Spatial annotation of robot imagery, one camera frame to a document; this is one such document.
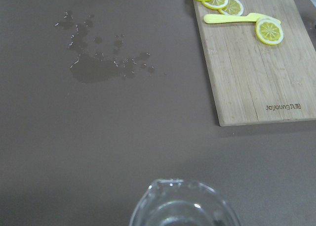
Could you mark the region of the clear glass measuring cup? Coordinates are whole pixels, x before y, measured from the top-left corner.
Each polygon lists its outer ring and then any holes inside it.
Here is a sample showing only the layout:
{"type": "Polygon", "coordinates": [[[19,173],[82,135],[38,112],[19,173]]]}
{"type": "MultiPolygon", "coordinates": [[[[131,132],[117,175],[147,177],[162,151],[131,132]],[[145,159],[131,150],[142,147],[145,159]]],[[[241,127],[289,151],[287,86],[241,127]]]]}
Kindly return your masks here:
{"type": "Polygon", "coordinates": [[[137,203],[131,226],[238,226],[227,199],[195,180],[158,179],[137,203]]]}

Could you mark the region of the lemon slice front bottom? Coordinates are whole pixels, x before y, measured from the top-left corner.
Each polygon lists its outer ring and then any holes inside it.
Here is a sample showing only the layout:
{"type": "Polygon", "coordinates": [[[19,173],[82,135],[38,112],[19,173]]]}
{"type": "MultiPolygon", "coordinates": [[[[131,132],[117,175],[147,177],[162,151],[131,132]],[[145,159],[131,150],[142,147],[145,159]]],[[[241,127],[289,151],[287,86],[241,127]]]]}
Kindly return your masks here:
{"type": "Polygon", "coordinates": [[[256,22],[255,32],[257,38],[266,45],[277,45],[284,38],[282,26],[271,20],[256,22]]]}

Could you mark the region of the yellow plastic knife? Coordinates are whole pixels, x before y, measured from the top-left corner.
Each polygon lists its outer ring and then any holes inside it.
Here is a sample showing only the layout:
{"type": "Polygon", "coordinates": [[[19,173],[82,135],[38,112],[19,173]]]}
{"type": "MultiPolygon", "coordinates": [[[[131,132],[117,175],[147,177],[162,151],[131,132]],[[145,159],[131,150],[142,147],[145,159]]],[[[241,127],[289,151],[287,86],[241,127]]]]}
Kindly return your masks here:
{"type": "Polygon", "coordinates": [[[249,13],[246,16],[233,16],[223,14],[206,14],[203,20],[207,24],[221,24],[221,23],[234,23],[234,22],[257,22],[257,20],[266,16],[260,13],[249,13]]]}

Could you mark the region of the lemon slice behind bottom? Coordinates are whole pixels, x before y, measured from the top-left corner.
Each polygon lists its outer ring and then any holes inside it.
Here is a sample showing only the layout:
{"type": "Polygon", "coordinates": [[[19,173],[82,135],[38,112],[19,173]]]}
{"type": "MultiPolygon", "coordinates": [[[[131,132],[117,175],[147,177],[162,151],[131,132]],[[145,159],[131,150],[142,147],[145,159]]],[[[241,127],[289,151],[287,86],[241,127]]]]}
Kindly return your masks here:
{"type": "Polygon", "coordinates": [[[281,23],[281,21],[280,20],[278,20],[278,19],[276,19],[276,18],[273,18],[273,17],[270,17],[270,16],[262,16],[262,17],[260,17],[258,20],[257,20],[257,22],[259,22],[259,21],[263,21],[263,20],[271,20],[271,21],[275,21],[275,22],[277,22],[277,23],[281,23]]]}

